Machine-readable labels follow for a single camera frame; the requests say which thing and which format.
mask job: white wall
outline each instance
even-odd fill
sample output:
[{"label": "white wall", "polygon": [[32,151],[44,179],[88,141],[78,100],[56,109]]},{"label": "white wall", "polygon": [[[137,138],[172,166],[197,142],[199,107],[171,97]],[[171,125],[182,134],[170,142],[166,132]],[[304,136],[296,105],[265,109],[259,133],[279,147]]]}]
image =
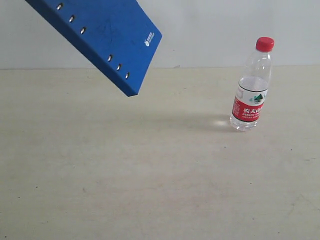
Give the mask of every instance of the white wall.
[{"label": "white wall", "polygon": [[[320,64],[319,0],[139,3],[163,33],[153,67],[242,66],[260,36],[275,39],[276,65]],[[24,0],[0,0],[1,69],[88,67]]]}]

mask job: bottle label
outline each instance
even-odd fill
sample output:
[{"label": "bottle label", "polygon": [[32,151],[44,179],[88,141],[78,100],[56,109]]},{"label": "bottle label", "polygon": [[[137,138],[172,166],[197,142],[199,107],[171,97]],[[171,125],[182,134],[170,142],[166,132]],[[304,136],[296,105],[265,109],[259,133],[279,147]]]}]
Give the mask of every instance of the bottle label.
[{"label": "bottle label", "polygon": [[255,122],[260,116],[267,91],[250,91],[241,86],[238,87],[234,98],[232,114],[243,122]]}]

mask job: plastic bottle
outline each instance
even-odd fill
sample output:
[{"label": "plastic bottle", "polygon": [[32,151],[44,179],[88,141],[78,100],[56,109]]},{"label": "plastic bottle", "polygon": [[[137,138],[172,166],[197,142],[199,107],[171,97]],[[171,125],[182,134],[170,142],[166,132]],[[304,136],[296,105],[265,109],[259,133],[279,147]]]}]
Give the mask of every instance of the plastic bottle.
[{"label": "plastic bottle", "polygon": [[272,38],[260,37],[246,62],[230,116],[231,126],[239,131],[248,131],[258,123],[271,79],[274,45]]}]

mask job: bottle cap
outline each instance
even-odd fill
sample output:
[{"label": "bottle cap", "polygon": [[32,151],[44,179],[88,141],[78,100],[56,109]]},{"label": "bottle cap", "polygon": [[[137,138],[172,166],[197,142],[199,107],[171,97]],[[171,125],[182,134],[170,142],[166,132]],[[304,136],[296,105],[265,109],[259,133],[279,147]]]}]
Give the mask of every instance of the bottle cap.
[{"label": "bottle cap", "polygon": [[271,52],[275,46],[275,41],[267,36],[260,37],[256,41],[255,48],[263,53]]}]

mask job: blue binder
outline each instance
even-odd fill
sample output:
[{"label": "blue binder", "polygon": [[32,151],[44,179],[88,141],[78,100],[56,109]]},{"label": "blue binder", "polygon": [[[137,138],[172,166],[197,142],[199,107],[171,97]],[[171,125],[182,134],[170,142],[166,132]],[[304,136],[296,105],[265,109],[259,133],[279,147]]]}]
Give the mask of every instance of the blue binder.
[{"label": "blue binder", "polygon": [[136,0],[25,0],[128,97],[162,34]]}]

